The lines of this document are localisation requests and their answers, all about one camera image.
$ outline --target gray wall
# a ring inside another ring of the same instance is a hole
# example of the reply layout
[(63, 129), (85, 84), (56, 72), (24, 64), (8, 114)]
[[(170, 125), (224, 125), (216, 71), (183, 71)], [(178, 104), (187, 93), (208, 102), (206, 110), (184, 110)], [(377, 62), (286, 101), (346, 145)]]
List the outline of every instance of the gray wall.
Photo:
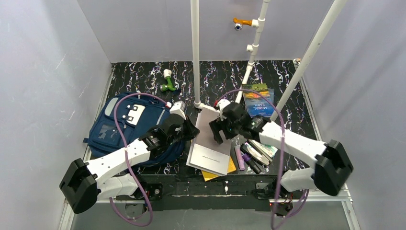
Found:
[[(192, 60), (189, 0), (78, 0), (110, 62)], [(302, 57), (332, 0), (271, 0), (258, 59)], [(200, 59), (248, 60), (261, 0), (201, 0)]]
[(0, 50), (0, 229), (55, 230), (111, 65), (76, 0), (2, 0)]
[(406, 1), (349, 0), (305, 72), (324, 140), (341, 141), (365, 230), (405, 229)]

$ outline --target book cover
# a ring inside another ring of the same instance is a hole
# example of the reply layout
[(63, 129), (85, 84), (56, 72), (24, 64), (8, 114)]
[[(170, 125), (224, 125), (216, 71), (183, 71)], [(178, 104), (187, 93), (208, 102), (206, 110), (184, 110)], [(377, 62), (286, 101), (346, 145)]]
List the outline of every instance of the book cover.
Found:
[[(231, 157), (230, 157), (230, 161), (228, 162), (227, 173), (232, 173), (232, 172), (235, 172), (236, 170), (237, 170), (237, 168), (234, 165), (233, 159), (231, 159)], [(206, 172), (204, 170), (202, 170), (202, 175), (203, 175), (204, 181), (210, 181), (214, 178), (219, 177), (219, 175), (213, 174), (211, 172)]]
[(231, 140), (227, 140), (223, 132), (220, 132), (224, 142), (219, 145), (214, 140), (209, 126), (209, 122), (216, 119), (218, 115), (219, 113), (206, 108), (198, 114), (196, 127), (200, 133), (192, 141), (186, 165), (225, 176), (230, 160)]
[[(243, 89), (254, 90), (259, 92), (273, 103), (273, 89), (268, 89), (268, 86), (263, 84), (243, 84)], [(251, 117), (261, 115), (270, 117), (273, 113), (273, 108), (263, 98), (252, 92), (243, 92), (245, 107)]]

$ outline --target marker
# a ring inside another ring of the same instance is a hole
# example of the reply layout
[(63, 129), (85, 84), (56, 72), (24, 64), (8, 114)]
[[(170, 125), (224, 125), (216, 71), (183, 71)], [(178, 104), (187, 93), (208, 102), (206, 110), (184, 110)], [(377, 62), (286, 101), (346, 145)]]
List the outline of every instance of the marker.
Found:
[(242, 154), (241, 154), (241, 151), (240, 151), (240, 147), (239, 146), (234, 146), (234, 151), (236, 152), (236, 156), (237, 156), (238, 168), (240, 169), (240, 171), (244, 171), (245, 170), (245, 165), (244, 165), (244, 160), (242, 159)]
[(261, 173), (261, 169), (259, 169), (259, 167), (257, 166), (257, 164), (251, 159), (251, 157), (248, 154), (244, 154), (242, 155), (242, 158), (244, 159), (244, 161), (252, 168), (252, 170), (254, 170), (254, 172), (256, 174), (260, 174)]

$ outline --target black and white speckled mat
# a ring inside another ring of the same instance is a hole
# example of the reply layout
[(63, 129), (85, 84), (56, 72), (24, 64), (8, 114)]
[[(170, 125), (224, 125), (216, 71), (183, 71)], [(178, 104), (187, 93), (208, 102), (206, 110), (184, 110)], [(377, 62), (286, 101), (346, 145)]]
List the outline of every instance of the black and white speckled mat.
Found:
[[(216, 99), (227, 91), (237, 89), (241, 85), (245, 73), (247, 61), (204, 61), (200, 63), (200, 97), (207, 105), (214, 105)], [(180, 95), (173, 96), (172, 92), (161, 92), (159, 85), (166, 84), (163, 77), (163, 70), (172, 71), (172, 83), (181, 89)], [(186, 114), (192, 122), (196, 122), (199, 110), (193, 107), (193, 67), (190, 61), (175, 62), (133, 62), (116, 63), (113, 65), (113, 78), (107, 98), (121, 92), (147, 92), (157, 95), (166, 101), (183, 100), (186, 103)], [(269, 88), (274, 89), (274, 100), (277, 104), (283, 91), (289, 84), (289, 80), (295, 71), (292, 61), (257, 61), (251, 72), (248, 83), (266, 83)], [(316, 139), (313, 126), (305, 104), (300, 85), (296, 86), (291, 99), (282, 111), (285, 120), (285, 127), (293, 132), (308, 138)], [(244, 140), (236, 138), (235, 144)], [(188, 152), (173, 163), (157, 167), (141, 168), (139, 172), (147, 174), (178, 174), (197, 175), (200, 170), (186, 166)], [(276, 175), (279, 162), (278, 153), (269, 166), (263, 166), (265, 174)], [(304, 164), (289, 154), (285, 155), (284, 169), (303, 168)], [(234, 174), (255, 174), (252, 170), (234, 172)]]

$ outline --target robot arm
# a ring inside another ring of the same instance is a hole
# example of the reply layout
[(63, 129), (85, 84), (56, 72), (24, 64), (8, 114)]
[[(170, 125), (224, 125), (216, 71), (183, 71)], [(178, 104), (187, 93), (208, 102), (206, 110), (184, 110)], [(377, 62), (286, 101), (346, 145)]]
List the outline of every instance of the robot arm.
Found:
[[(241, 134), (247, 139), (281, 148), (281, 127), (276, 123), (262, 116), (251, 118), (240, 104), (225, 99), (216, 107), (220, 110), (220, 117), (210, 122), (210, 127), (217, 143), (223, 142), (219, 134), (223, 131), (227, 139)], [(284, 150), (310, 168), (285, 172), (281, 179), (282, 193), (318, 188), (336, 196), (353, 170), (343, 146), (335, 140), (325, 143), (286, 129)]]
[[(192, 140), (199, 134), (184, 114), (184, 108), (184, 102), (176, 102), (161, 125), (151, 128), (127, 146), (131, 166), (158, 157), (172, 143)], [(115, 177), (126, 169), (124, 148), (87, 162), (77, 159), (70, 164), (59, 188), (74, 213), (82, 213), (97, 200), (134, 194), (138, 186), (130, 174)]]

